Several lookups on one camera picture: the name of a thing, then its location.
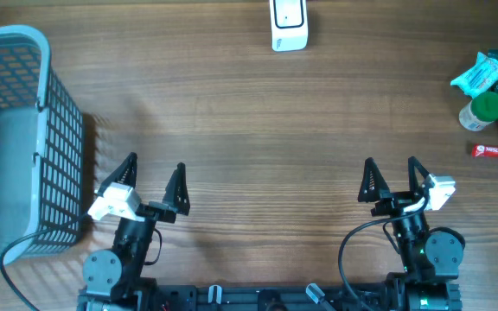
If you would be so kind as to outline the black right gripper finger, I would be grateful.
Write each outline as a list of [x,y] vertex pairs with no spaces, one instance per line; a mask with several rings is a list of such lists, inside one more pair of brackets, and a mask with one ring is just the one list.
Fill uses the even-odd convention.
[[426,179],[430,172],[415,156],[411,156],[408,158],[408,176],[409,188],[414,193],[416,193],[419,188],[417,174],[420,174],[424,179]]
[[359,202],[376,202],[391,197],[391,191],[372,157],[365,160]]

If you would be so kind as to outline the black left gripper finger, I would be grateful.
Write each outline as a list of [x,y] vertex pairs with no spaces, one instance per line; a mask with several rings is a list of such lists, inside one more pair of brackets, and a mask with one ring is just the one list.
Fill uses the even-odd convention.
[[101,182],[98,192],[103,193],[113,182],[129,187],[136,187],[137,154],[135,152],[131,152],[124,161]]
[[189,215],[190,201],[186,179],[186,165],[179,162],[167,184],[163,203],[169,210],[184,216]]

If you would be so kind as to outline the red coffee sachet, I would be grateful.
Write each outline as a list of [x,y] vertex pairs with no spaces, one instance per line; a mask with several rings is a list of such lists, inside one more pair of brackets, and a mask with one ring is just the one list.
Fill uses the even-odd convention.
[[477,144],[473,147],[471,155],[473,157],[498,158],[498,146]]

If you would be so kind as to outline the green lid white jar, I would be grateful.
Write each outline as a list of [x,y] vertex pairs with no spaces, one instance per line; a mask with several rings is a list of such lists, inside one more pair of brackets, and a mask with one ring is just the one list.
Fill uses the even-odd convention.
[[459,122],[466,130],[480,131],[498,120],[498,94],[483,92],[459,112]]

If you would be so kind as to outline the mint toilet tissue packet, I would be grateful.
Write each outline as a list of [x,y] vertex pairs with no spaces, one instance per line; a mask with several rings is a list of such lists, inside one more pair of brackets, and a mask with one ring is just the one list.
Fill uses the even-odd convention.
[[466,96],[476,98],[498,81],[498,60],[479,52],[473,67],[450,82],[459,87]]

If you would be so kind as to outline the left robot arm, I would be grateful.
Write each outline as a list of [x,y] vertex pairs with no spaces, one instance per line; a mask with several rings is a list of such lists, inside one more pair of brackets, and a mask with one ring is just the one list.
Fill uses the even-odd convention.
[[119,216],[112,246],[92,252],[84,262],[86,286],[79,292],[78,310],[155,310],[158,286],[142,277],[147,254],[158,222],[173,224],[176,216],[190,210],[186,166],[173,171],[160,201],[143,203],[136,191],[137,154],[131,152],[96,191],[87,214],[94,220]]

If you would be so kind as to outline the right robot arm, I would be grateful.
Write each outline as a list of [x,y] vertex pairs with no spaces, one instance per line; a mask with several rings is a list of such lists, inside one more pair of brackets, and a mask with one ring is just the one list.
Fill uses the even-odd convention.
[[459,266],[464,237],[448,228],[431,229],[425,213],[436,212],[456,191],[450,176],[435,175],[415,157],[408,159],[409,189],[393,192],[374,159],[365,160],[359,202],[373,202],[371,214],[386,216],[393,226],[391,243],[404,271],[392,272],[377,289],[358,289],[362,307],[373,310],[438,310],[463,308]]

